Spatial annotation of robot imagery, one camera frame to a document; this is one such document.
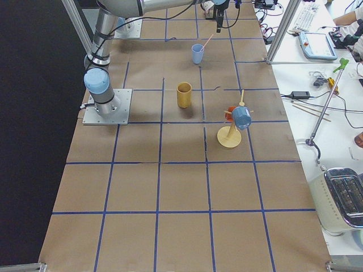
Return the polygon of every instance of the tablet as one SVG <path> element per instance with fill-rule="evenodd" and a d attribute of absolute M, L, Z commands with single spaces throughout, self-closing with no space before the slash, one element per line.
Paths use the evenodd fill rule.
<path fill-rule="evenodd" d="M 333 61 L 337 59 L 334 46 L 324 33 L 301 32 L 299 40 L 305 57 L 312 60 Z"/>

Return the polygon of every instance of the chopstick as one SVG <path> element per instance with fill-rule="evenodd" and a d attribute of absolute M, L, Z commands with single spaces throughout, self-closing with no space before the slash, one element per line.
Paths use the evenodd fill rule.
<path fill-rule="evenodd" d="M 321 111 L 319 111 L 319 110 L 317 110 L 317 109 L 313 109 L 313 108 L 307 107 L 307 106 L 302 105 L 302 104 L 298 104 L 298 103 L 296 103 L 295 105 L 299 105 L 300 107 L 303 107 L 303 108 L 309 109 L 309 110 L 314 111 L 314 112 L 321 112 Z"/>
<path fill-rule="evenodd" d="M 293 104 L 293 107 L 298 108 L 298 109 L 302 110 L 303 112 L 307 112 L 307 113 L 309 113 L 309 114 L 311 114 L 311 115 L 314 115 L 314 116 L 319 117 L 319 115 L 317 115 L 317 114 L 315 114 L 315 113 L 312 113 L 312 112 L 309 112 L 309 111 L 307 111 L 307 110 L 305 110 L 305 109 L 303 109 L 303 108 L 300 108 L 300 107 L 298 107 L 298 106 L 296 106 L 296 105 L 294 105 L 294 104 Z M 323 118 L 323 120 L 328 121 L 328 122 L 331 122 L 331 120 L 326 119 L 326 118 Z"/>

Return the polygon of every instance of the yellow tool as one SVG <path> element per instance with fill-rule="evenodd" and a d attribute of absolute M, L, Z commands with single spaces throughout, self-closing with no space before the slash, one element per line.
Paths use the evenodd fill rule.
<path fill-rule="evenodd" d="M 328 78 L 328 84 L 330 89 L 334 86 L 334 83 L 335 83 L 334 79 Z M 335 95 L 339 94 L 338 86 L 335 87 L 334 94 Z"/>

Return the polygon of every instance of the green clip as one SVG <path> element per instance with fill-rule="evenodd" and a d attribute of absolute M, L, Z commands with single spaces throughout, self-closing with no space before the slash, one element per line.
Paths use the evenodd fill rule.
<path fill-rule="evenodd" d="M 333 71 L 333 73 L 337 72 L 338 70 L 344 70 L 346 65 L 348 64 L 349 60 L 345 58 L 340 59 L 340 66 Z"/>

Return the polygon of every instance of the white table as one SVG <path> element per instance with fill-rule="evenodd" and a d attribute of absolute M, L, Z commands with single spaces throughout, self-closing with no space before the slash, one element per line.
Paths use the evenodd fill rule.
<path fill-rule="evenodd" d="M 289 1 L 280 0 L 279 3 L 284 7 L 284 9 L 286 9 Z M 335 24 L 329 12 L 325 8 L 323 1 L 316 0 L 316 3 L 318 3 L 320 6 L 318 8 L 318 12 L 314 20 L 311 22 L 310 32 L 325 33 L 330 39 L 328 32 L 332 31 L 332 27 L 334 27 Z M 295 13 L 294 19 L 292 20 L 289 29 L 291 29 L 291 26 L 294 24 L 296 17 L 298 16 L 302 6 L 303 2 L 300 3 L 299 8 Z M 267 13 L 270 15 L 278 15 L 282 13 L 282 9 L 279 8 L 279 6 L 277 5 L 275 10 L 268 10 Z M 261 18 L 262 12 L 258 12 L 256 15 L 258 18 Z M 268 27 L 278 27 L 280 25 L 281 19 L 282 15 L 280 16 L 268 15 L 264 19 L 263 23 L 268 24 Z M 339 63 L 340 58 L 346 58 L 351 61 L 354 61 L 352 55 L 348 50 L 336 50 L 336 54 L 338 58 L 335 61 L 320 61 L 316 59 L 307 59 L 301 50 L 299 38 L 286 33 L 284 39 L 282 40 L 280 48 L 277 51 L 275 58 L 273 59 L 273 63 Z"/>
<path fill-rule="evenodd" d="M 315 19 L 312 22 L 312 32 L 327 33 L 335 26 L 332 18 L 326 10 L 321 0 L 316 0 L 320 4 L 320 8 Z M 279 3 L 284 8 L 288 5 L 288 0 L 280 0 Z M 295 21 L 297 14 L 301 9 L 301 5 L 296 12 L 292 21 Z M 274 11 L 267 11 L 268 14 L 276 15 L 281 13 L 281 9 L 276 6 Z M 267 16 L 264 23 L 269 27 L 277 27 L 280 24 L 282 16 Z M 363 87 L 358 81 L 359 76 L 356 73 L 356 63 L 347 50 L 337 50 L 338 59 L 336 61 L 317 61 L 307 59 L 300 48 L 297 37 L 286 34 L 281 46 L 273 60 L 272 68 L 277 80 L 277 84 L 281 94 L 287 95 L 292 91 L 309 91 L 311 96 L 318 96 L 329 91 L 327 84 L 316 89 L 312 83 L 313 79 L 309 76 L 309 71 L 321 71 L 327 77 L 336 78 L 337 73 L 332 71 L 339 66 L 340 58 L 349 60 L 349 64 L 343 72 L 341 80 L 338 84 L 340 96 L 347 101 L 347 108 L 363 111 Z M 317 99 L 310 99 L 307 102 L 313 104 L 324 105 L 328 95 L 324 95 Z M 320 166 L 316 163 L 317 151 L 315 148 L 305 144 L 305 139 L 309 139 L 314 130 L 318 117 L 305 113 L 293 106 L 290 99 L 283 99 L 286 114 L 297 144 L 297 149 L 302 160 L 302 166 L 307 178 L 310 182 L 321 174 Z M 331 107 L 344 108 L 343 101 L 333 96 L 329 104 Z M 315 143 L 322 152 L 320 164 L 327 168 L 348 167 L 355 170 L 358 174 L 363 173 L 363 148 L 358 147 L 354 143 L 354 137 L 363 131 L 363 129 L 351 128 L 344 117 L 344 112 L 327 111 L 329 116 L 326 118 L 331 122 L 322 121 L 316 137 Z M 348 118 L 353 126 L 363 126 L 363 114 L 348 114 Z M 330 255 L 332 256 L 363 256 L 363 249 L 360 248 L 353 239 L 352 232 L 347 232 L 341 236 L 330 236 L 323 231 L 324 238 Z"/>

